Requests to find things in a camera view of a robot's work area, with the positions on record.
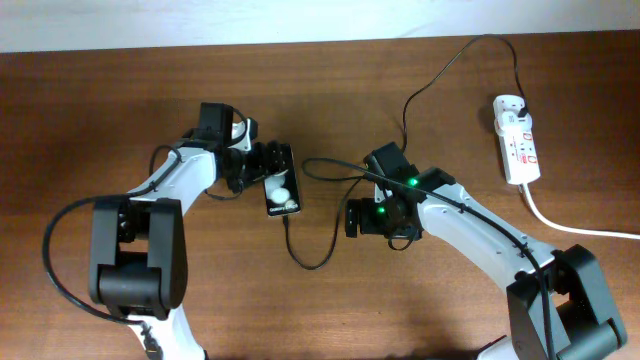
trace white power strip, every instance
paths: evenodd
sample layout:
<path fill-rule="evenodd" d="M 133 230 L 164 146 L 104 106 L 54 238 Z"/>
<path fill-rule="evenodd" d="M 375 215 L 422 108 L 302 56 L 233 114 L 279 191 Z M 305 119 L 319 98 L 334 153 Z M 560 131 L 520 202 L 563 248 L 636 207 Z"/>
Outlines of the white power strip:
<path fill-rule="evenodd" d="M 538 211 L 529 191 L 528 183 L 540 177 L 540 166 L 536 147 L 533 145 L 531 127 L 533 120 L 530 114 L 519 116 L 520 110 L 526 106 L 524 99 L 515 95 L 500 95 L 493 102 L 496 119 L 494 125 L 500 138 L 500 149 L 504 163 L 504 173 L 507 182 L 519 185 L 524 193 L 527 205 L 533 214 L 547 226 L 556 230 L 575 234 L 611 236 L 640 240 L 640 235 L 620 233 L 614 231 L 599 231 L 572 228 L 559 225 L 547 219 Z"/>
<path fill-rule="evenodd" d="M 493 102 L 494 125 L 500 138 L 504 172 L 507 182 L 512 185 L 530 183 L 540 177 L 531 133 L 531 115 L 518 117 L 524 106 L 524 100 L 515 95 L 500 95 Z"/>

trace wooden table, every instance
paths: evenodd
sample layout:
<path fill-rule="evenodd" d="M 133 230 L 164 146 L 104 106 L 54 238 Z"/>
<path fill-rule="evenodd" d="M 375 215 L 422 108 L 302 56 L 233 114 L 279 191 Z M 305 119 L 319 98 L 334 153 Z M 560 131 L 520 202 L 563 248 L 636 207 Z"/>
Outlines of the wooden table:
<path fill-rule="evenodd" d="M 534 118 L 541 211 L 567 225 L 640 232 L 639 32 L 510 36 Z M 402 105 L 469 38 L 190 47 L 0 55 L 0 357 L 143 359 L 129 329 L 59 296 L 40 258 L 45 225 L 63 205 L 127 191 L 158 144 L 195 126 L 199 104 L 232 104 L 259 139 L 310 156 L 358 162 L 400 143 Z M 412 103 L 407 157 L 439 166 L 487 208 L 538 239 L 575 243 L 600 260 L 629 333 L 612 359 L 640 356 L 640 243 L 552 230 L 507 185 L 491 102 L 516 93 L 508 50 L 482 41 Z M 331 169 L 346 175 L 343 169 Z M 348 183 L 299 174 L 292 218 L 308 262 L 328 248 Z M 215 191 L 225 190 L 221 182 Z M 361 185 L 354 197 L 369 196 Z M 262 188 L 232 202 L 201 197 L 185 217 L 184 306 L 214 358 L 398 358 L 477 349 L 509 332 L 505 296 L 445 242 L 392 252 L 377 237 L 340 233 L 328 266 L 300 269 Z M 53 240 L 65 284 L 87 296 L 91 210 Z"/>

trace robotic arm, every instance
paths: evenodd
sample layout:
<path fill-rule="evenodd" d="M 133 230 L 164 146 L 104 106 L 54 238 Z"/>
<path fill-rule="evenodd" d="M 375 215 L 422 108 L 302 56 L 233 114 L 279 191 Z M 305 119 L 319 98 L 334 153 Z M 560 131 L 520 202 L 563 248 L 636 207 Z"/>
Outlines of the robotic arm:
<path fill-rule="evenodd" d="M 408 186 L 367 176 L 376 183 L 374 198 L 349 200 L 347 236 L 382 235 L 408 245 L 426 230 L 451 244 L 485 272 L 507 294 L 511 338 L 492 344 L 479 360 L 547 359 L 542 297 L 569 294 L 569 301 L 551 307 L 555 356 L 561 360 L 603 359 L 627 342 L 627 333 L 595 257 L 576 245 L 559 251 L 517 230 L 477 203 L 455 179 L 432 168 L 419 173 L 395 143 L 365 158 L 368 170 Z M 451 199 L 461 207 L 407 190 L 414 187 Z M 473 209 L 521 239 L 544 274 L 548 291 L 541 293 L 532 263 L 503 233 L 464 209 Z"/>
<path fill-rule="evenodd" d="M 283 145 L 252 144 L 257 123 L 241 116 L 243 122 L 234 124 L 234 112 L 229 105 L 203 103 L 198 128 L 173 147 L 180 154 L 177 166 L 178 154 L 170 152 L 131 190 L 153 183 L 154 191 L 95 204 L 89 294 L 112 315 L 143 321 L 145 326 L 130 327 L 150 359 L 207 358 L 182 307 L 188 278 L 182 219 L 193 202 L 220 178 L 240 193 L 289 165 L 282 158 Z M 140 240 L 148 241 L 147 253 L 121 250 L 120 244 Z"/>

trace electrical cord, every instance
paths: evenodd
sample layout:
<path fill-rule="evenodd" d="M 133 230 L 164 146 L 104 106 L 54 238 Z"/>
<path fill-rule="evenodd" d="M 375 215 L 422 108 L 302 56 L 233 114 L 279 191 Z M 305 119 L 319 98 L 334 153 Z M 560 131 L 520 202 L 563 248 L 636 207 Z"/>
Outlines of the electrical cord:
<path fill-rule="evenodd" d="M 67 206 L 65 206 L 62 210 L 60 210 L 51 220 L 51 222 L 49 222 L 49 224 L 47 225 L 45 232 L 44 232 L 44 237 L 42 240 L 42 262 L 44 264 L 44 268 L 45 268 L 45 272 L 47 273 L 47 276 L 49 277 L 49 280 L 51 280 L 51 282 L 53 283 L 53 286 L 56 288 L 56 290 L 58 290 L 58 292 L 65 298 L 67 299 L 69 302 L 71 302 L 72 304 L 74 304 L 75 306 L 79 307 L 80 309 L 86 311 L 87 313 L 99 317 L 101 319 L 104 320 L 109 320 L 112 322 L 115 322 L 117 324 L 122 324 L 122 325 L 138 325 L 138 326 L 142 326 L 143 330 L 145 330 L 148 333 L 148 329 L 149 326 L 142 320 L 129 320 L 126 319 L 124 317 L 119 317 L 119 316 L 114 316 L 111 314 L 107 314 L 105 312 L 102 312 L 94 307 L 92 307 L 91 305 L 87 304 L 86 302 L 80 300 L 78 297 L 76 297 L 75 295 L 73 295 L 60 281 L 60 279 L 58 278 L 58 276 L 56 275 L 55 271 L 53 270 L 53 265 L 51 263 L 51 252 L 50 252 L 50 245 L 51 245 L 51 236 L 53 235 L 53 230 L 56 227 L 56 225 L 58 224 L 58 222 L 68 213 L 70 213 L 71 211 L 87 205 L 87 204 L 91 204 L 91 203 L 96 203 L 99 201 L 118 201 L 118 200 L 126 200 L 126 199 L 130 199 L 133 197 L 137 197 L 137 196 L 142 196 L 145 194 L 150 193 L 151 191 L 155 190 L 156 187 L 158 187 L 158 185 L 160 185 L 164 179 L 166 179 L 166 177 L 178 166 L 178 164 L 180 162 L 182 162 L 182 155 L 180 154 L 180 152 L 175 149 L 174 147 L 168 146 L 168 145 L 161 145 L 158 148 L 156 148 L 156 150 L 154 150 L 154 154 L 157 154 L 157 152 L 162 149 L 162 148 L 170 148 L 170 150 L 176 154 L 176 159 L 175 161 L 167 168 L 167 170 L 165 170 L 162 174 L 160 174 L 160 176 L 156 179 L 153 180 L 149 183 L 149 185 L 142 189 L 142 190 L 138 190 L 138 191 L 134 191 L 134 192 L 130 192 L 127 194 L 117 194 L 117 195 L 101 195 L 101 196 L 93 196 L 93 197 L 88 197 L 88 198 L 84 198 L 78 201 L 75 201 Z"/>
<path fill-rule="evenodd" d="M 490 218 L 486 217 L 485 215 L 483 215 L 482 213 L 474 210 L 473 208 L 463 204 L 463 203 L 459 203 L 456 202 L 455 200 L 449 199 L 445 196 L 436 194 L 434 192 L 431 191 L 426 191 L 426 190 L 422 190 L 422 189 L 418 189 L 418 188 L 414 188 L 411 187 L 410 185 L 407 184 L 403 184 L 399 181 L 393 180 L 391 178 L 388 178 L 386 176 L 382 176 L 382 175 L 378 175 L 376 173 L 373 173 L 365 168 L 362 168 L 360 166 L 348 163 L 346 161 L 341 161 L 341 160 L 336 160 L 336 159 L 330 159 L 330 158 L 308 158 L 305 159 L 302 162 L 302 169 L 303 172 L 305 174 L 309 174 L 308 170 L 306 169 L 306 166 L 311 163 L 311 162 L 326 162 L 326 163 L 330 163 L 330 164 L 335 164 L 335 165 L 339 165 L 339 166 L 343 166 L 343 167 L 347 167 L 353 170 L 357 170 L 365 175 L 371 176 L 373 178 L 376 178 L 378 180 L 382 180 L 385 181 L 387 183 L 391 183 L 397 186 L 401 186 L 404 189 L 408 190 L 408 191 L 416 191 L 416 192 L 420 192 L 423 193 L 427 196 L 431 196 L 435 199 L 438 199 L 442 202 L 445 202 L 449 205 L 452 205 L 456 208 L 458 208 L 461 212 L 468 212 L 469 214 L 475 216 L 476 218 L 480 219 L 481 221 L 485 222 L 486 224 L 488 224 L 489 226 L 493 227 L 494 229 L 496 229 L 498 232 L 500 232 L 502 235 L 504 235 L 507 239 L 509 239 L 519 250 L 520 252 L 529 260 L 529 262 L 531 263 L 531 265 L 533 266 L 533 269 L 535 270 L 535 276 L 538 279 L 538 286 L 540 287 L 540 293 L 541 293 L 541 298 L 542 298 L 542 313 L 543 313 L 543 322 L 544 322 L 544 332 L 545 332 L 545 342 L 547 345 L 547 355 L 549 359 L 555 359 L 555 349 L 554 349 L 554 344 L 553 344 L 553 334 L 552 334 L 552 329 L 551 329 L 551 305 L 549 302 L 549 295 L 548 295 L 548 290 L 547 290 L 547 282 L 545 280 L 544 274 L 542 273 L 542 270 L 540 269 L 540 265 L 538 264 L 538 261 L 533 257 L 533 255 L 531 254 L 531 252 L 529 251 L 529 249 L 527 248 L 526 244 L 523 244 L 522 242 L 520 242 L 520 240 L 518 240 L 513 234 L 511 234 L 509 231 L 507 231 L 505 228 L 503 228 L 502 226 L 500 226 L 498 223 L 496 223 L 495 221 L 491 220 Z"/>
<path fill-rule="evenodd" d="M 578 228 L 556 224 L 553 221 L 544 217 L 544 215 L 540 213 L 540 211 L 536 207 L 536 204 L 533 202 L 533 197 L 531 196 L 531 191 L 529 191 L 528 184 L 522 184 L 522 191 L 524 193 L 525 199 L 527 200 L 527 205 L 529 205 L 529 208 L 531 209 L 533 214 L 538 218 L 538 220 L 542 221 L 547 226 L 552 227 L 556 230 L 570 232 L 574 234 L 582 234 L 582 235 L 610 236 L 610 237 L 617 237 L 617 238 L 640 240 L 640 235 L 637 235 L 637 234 L 629 234 L 629 233 L 616 232 L 616 231 L 578 229 Z"/>
<path fill-rule="evenodd" d="M 402 148 L 401 148 L 402 152 L 404 152 L 407 149 L 407 143 L 408 143 L 407 108 L 409 107 L 409 103 L 411 102 L 411 100 L 413 100 L 413 98 L 415 98 L 416 96 L 420 95 L 421 92 L 427 90 L 428 88 L 431 87 L 431 85 L 433 85 L 436 81 L 438 81 L 438 79 L 449 69 L 449 67 L 451 65 L 453 65 L 453 63 L 456 60 L 458 60 L 460 55 L 462 55 L 462 53 L 464 53 L 465 50 L 467 50 L 476 41 L 481 40 L 481 39 L 485 39 L 485 38 L 492 38 L 492 39 L 500 40 L 503 43 L 505 43 L 509 47 L 509 49 L 511 50 L 511 54 L 513 55 L 513 72 L 514 72 L 515 79 L 516 79 L 516 85 L 518 86 L 518 90 L 520 91 L 520 96 L 522 97 L 522 99 L 524 99 L 524 107 L 522 108 L 522 110 L 520 110 L 522 115 L 521 116 L 519 115 L 519 116 L 522 117 L 522 116 L 527 114 L 527 112 L 528 112 L 527 98 L 524 96 L 524 91 L 522 90 L 522 86 L 520 85 L 520 78 L 518 76 L 518 55 L 516 54 L 516 49 L 513 47 L 513 45 L 511 44 L 511 42 L 509 40 L 505 39 L 504 37 L 502 37 L 500 35 L 494 35 L 494 34 L 478 35 L 478 36 L 474 37 L 473 39 L 471 39 L 467 43 L 467 45 L 465 45 L 460 51 L 458 51 L 456 56 L 454 56 L 447 63 L 447 65 L 442 70 L 440 70 L 440 72 L 438 73 L 438 75 L 436 75 L 436 77 L 434 77 L 427 85 L 421 87 L 416 92 L 414 92 L 411 96 L 409 96 L 409 98 L 405 102 L 404 108 L 402 109 Z"/>
<path fill-rule="evenodd" d="M 307 175 L 308 177 L 314 179 L 314 180 L 327 181 L 327 182 L 342 182 L 342 181 L 362 179 L 362 176 L 347 176 L 347 177 L 341 177 L 341 178 L 327 178 L 327 177 L 317 176 L 317 175 L 314 175 L 314 174 L 311 174 L 311 173 L 307 173 L 307 172 L 304 172 L 304 174 Z"/>
<path fill-rule="evenodd" d="M 305 270 L 318 270 L 329 262 L 329 259 L 331 259 L 331 256 L 333 255 L 333 250 L 335 250 L 336 248 L 336 242 L 338 240 L 338 228 L 340 227 L 340 217 L 342 216 L 342 209 L 344 209 L 344 205 L 347 202 L 347 198 L 349 197 L 349 194 L 351 194 L 351 191 L 353 191 L 353 189 L 360 183 L 362 179 L 363 179 L 362 176 L 356 177 L 356 181 L 351 185 L 349 190 L 347 190 L 347 192 L 344 194 L 344 196 L 342 197 L 342 200 L 340 200 L 340 204 L 338 205 L 338 212 L 336 214 L 336 222 L 333 228 L 333 240 L 331 240 L 331 246 L 329 247 L 329 251 L 327 252 L 327 255 L 325 255 L 324 259 L 322 259 L 316 265 L 307 265 L 302 261 L 300 261 L 300 259 L 298 259 L 298 257 L 295 255 L 295 253 L 293 252 L 293 249 L 291 248 L 291 242 L 289 240 L 289 216 L 285 215 L 282 217 L 282 224 L 284 225 L 284 236 L 285 236 L 285 241 L 287 243 L 287 251 L 289 252 L 289 255 L 291 255 L 291 258 L 293 259 L 293 261 L 295 261 L 298 265 L 300 265 L 301 268 Z"/>
<path fill-rule="evenodd" d="M 405 251 L 409 248 L 409 246 L 411 246 L 411 244 L 413 244 L 413 242 L 416 240 L 416 236 L 418 236 L 418 229 L 416 228 L 413 231 L 413 234 L 411 234 L 411 236 L 407 239 L 407 244 L 403 247 L 395 247 L 395 245 L 393 245 L 393 240 L 395 240 L 396 238 L 396 234 L 393 234 L 391 236 L 389 236 L 389 240 L 387 241 L 387 245 L 389 246 L 389 248 L 391 250 L 395 250 L 395 251 Z"/>
<path fill-rule="evenodd" d="M 160 152 L 160 150 L 163 150 L 163 149 L 167 149 L 170 152 L 175 150 L 171 145 L 159 145 L 158 147 L 156 147 L 153 150 L 153 153 L 151 154 L 151 160 L 149 160 L 149 176 L 153 175 L 153 173 L 155 172 L 153 168 L 156 162 L 156 157 L 158 156 L 158 153 Z"/>
<path fill-rule="evenodd" d="M 213 200 L 229 201 L 229 200 L 235 200 L 235 199 L 239 198 L 240 195 L 242 195 L 243 192 L 244 192 L 244 188 L 240 189 L 240 192 L 238 192 L 237 194 L 234 194 L 233 196 L 222 196 L 222 195 L 216 195 L 216 194 L 209 194 L 208 190 L 205 190 L 204 194 L 207 195 L 208 197 L 212 198 Z"/>

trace black plastic bracket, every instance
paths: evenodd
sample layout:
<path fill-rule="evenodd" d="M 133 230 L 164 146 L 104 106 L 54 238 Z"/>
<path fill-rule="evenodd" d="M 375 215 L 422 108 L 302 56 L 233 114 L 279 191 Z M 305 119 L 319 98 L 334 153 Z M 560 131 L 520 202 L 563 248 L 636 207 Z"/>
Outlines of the black plastic bracket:
<path fill-rule="evenodd" d="M 557 358 L 603 359 L 627 342 L 627 332 L 602 269 L 580 245 L 554 255 L 543 269 L 550 291 L 569 294 L 569 301 L 551 309 Z M 507 287 L 511 336 L 520 360 L 547 358 L 542 296 L 534 275 L 522 276 Z"/>
<path fill-rule="evenodd" d="M 438 168 L 420 173 L 415 165 L 407 161 L 394 142 L 372 151 L 364 158 L 364 163 L 370 172 L 408 186 L 365 174 L 365 179 L 376 183 L 383 192 L 391 190 L 393 196 L 380 203 L 372 198 L 349 200 L 345 212 L 346 235 L 357 237 L 359 226 L 361 234 L 383 235 L 387 239 L 421 239 L 423 229 L 416 207 L 425 200 L 426 195 L 424 192 L 412 191 L 411 188 L 434 191 L 443 185 L 455 184 L 455 179 Z"/>
<path fill-rule="evenodd" d="M 233 145 L 234 108 L 222 103 L 201 103 L 198 127 L 187 131 L 174 147 L 192 147 L 220 152 Z M 249 138 L 258 136 L 258 123 L 249 122 Z"/>
<path fill-rule="evenodd" d="M 255 143 L 249 152 L 228 148 L 222 152 L 219 173 L 229 189 L 238 193 L 268 176 L 293 168 L 291 160 L 284 156 L 287 151 L 290 146 L 277 141 L 266 145 Z"/>
<path fill-rule="evenodd" d="M 120 243 L 148 238 L 147 253 Z M 180 305 L 187 289 L 187 253 L 179 200 L 103 201 L 95 205 L 89 295 L 118 316 L 160 320 Z"/>

